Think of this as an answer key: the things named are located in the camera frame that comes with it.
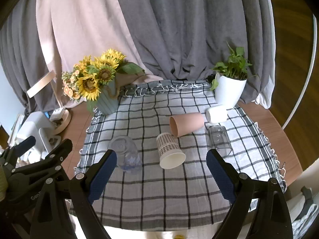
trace pink cup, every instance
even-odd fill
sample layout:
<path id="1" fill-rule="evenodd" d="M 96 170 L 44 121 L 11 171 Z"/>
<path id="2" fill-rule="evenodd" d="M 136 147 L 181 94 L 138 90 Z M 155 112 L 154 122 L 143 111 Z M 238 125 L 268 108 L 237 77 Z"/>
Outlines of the pink cup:
<path id="1" fill-rule="evenodd" d="M 174 137 L 181 137 L 192 133 L 204 126 L 204 118 L 200 112 L 171 116 L 169 125 Z"/>

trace transparent cup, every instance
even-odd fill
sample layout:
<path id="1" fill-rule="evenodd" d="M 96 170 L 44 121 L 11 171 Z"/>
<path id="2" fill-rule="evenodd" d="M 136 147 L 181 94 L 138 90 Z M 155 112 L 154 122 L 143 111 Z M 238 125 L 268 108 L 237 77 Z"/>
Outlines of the transparent cup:
<path id="1" fill-rule="evenodd" d="M 136 174 L 142 169 L 142 161 L 134 141 L 128 136 L 113 138 L 108 146 L 116 152 L 117 166 L 124 172 Z"/>
<path id="2" fill-rule="evenodd" d="M 212 148 L 216 149 L 221 157 L 232 152 L 232 146 L 224 126 L 211 126 L 208 128 L 209 140 Z"/>

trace gray curtain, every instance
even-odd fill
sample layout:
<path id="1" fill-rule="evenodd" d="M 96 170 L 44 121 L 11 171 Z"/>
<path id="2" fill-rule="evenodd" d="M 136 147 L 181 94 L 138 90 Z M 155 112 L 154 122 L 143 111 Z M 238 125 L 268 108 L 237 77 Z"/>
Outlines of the gray curtain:
<path id="1" fill-rule="evenodd" d="M 202 80 L 243 46 L 253 64 L 242 100 L 254 100 L 272 63 L 267 0 L 119 0 L 145 66 L 171 80 Z"/>
<path id="2" fill-rule="evenodd" d="M 39 42 L 35 3 L 36 0 L 20 0 L 0 30 L 1 65 L 27 114 L 58 108 L 50 85 L 33 98 L 26 94 L 29 88 L 48 73 Z"/>

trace artificial flower bouquet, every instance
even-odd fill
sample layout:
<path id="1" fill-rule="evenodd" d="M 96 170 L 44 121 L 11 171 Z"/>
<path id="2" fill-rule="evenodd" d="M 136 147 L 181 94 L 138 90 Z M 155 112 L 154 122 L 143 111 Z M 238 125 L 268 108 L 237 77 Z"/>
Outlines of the artificial flower bouquet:
<path id="1" fill-rule="evenodd" d="M 64 94 L 71 100 L 84 97 L 89 110 L 93 110 L 103 87 L 115 79 L 115 73 L 137 74 L 144 71 L 135 63 L 125 60 L 125 55 L 112 48 L 104 52 L 101 57 L 85 56 L 82 61 L 73 66 L 72 72 L 62 72 Z"/>

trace checkered tablecloth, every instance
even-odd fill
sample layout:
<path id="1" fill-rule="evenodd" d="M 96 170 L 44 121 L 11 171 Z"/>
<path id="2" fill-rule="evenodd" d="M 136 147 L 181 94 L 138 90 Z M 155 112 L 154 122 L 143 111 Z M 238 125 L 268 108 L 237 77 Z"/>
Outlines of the checkered tablecloth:
<path id="1" fill-rule="evenodd" d="M 130 136 L 140 152 L 143 169 L 125 174 L 115 168 L 99 200 L 93 203 L 105 226 L 131 230 L 178 230 L 222 221 L 229 202 L 222 197 L 206 165 L 211 149 L 210 124 L 205 111 L 216 104 L 208 83 L 161 81 L 128 86 L 119 97 L 120 106 L 109 116 L 96 111 L 76 172 L 85 172 L 98 162 L 116 136 Z M 182 136 L 178 144 L 186 154 L 184 164 L 170 170 L 159 166 L 156 137 L 169 132 L 171 115 L 201 112 L 205 126 Z M 233 152 L 224 159 L 252 179 L 275 177 L 282 188 L 275 155 L 269 143 L 238 106 L 228 109 L 226 127 Z M 256 207 L 253 201 L 251 208 Z"/>

